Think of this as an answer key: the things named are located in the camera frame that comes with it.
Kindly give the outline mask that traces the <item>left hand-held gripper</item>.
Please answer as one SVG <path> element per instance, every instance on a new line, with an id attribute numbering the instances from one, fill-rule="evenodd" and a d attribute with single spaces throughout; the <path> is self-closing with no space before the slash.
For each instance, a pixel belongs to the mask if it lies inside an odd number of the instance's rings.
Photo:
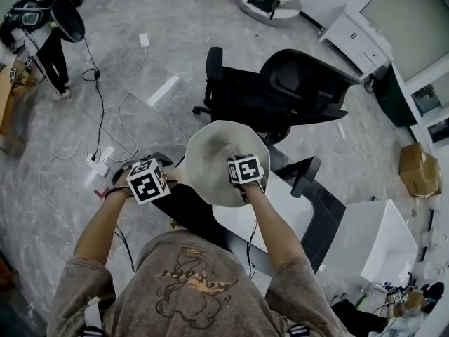
<path id="1" fill-rule="evenodd" d="M 113 175 L 115 184 L 121 175 L 129 171 L 127 181 L 139 205 L 152 202 L 170 194 L 170 189 L 163 176 L 163 168 L 173 165 L 173 161 L 160 152 L 147 155 L 139 160 L 126 161 Z"/>

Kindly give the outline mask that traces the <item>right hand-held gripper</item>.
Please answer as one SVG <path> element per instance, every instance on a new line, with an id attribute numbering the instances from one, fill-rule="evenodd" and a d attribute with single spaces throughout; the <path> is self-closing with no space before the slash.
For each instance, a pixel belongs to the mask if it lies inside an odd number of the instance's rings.
<path id="1" fill-rule="evenodd" d="M 230 182 L 235 185 L 259 181 L 264 177 L 264 170 L 257 156 L 228 158 L 227 166 Z"/>

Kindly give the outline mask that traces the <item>person's left hand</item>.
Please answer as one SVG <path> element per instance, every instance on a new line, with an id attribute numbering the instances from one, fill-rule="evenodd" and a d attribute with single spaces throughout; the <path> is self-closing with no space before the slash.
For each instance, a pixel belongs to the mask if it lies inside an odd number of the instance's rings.
<path id="1" fill-rule="evenodd" d="M 132 191 L 131 191 L 131 189 L 129 187 L 126 174 L 123 174 L 117 180 L 117 182 L 114 184 L 113 190 L 114 191 L 118 191 L 118 192 L 120 192 L 121 194 L 124 194 L 127 197 L 130 197 L 130 196 L 133 195 L 133 193 L 132 193 Z"/>

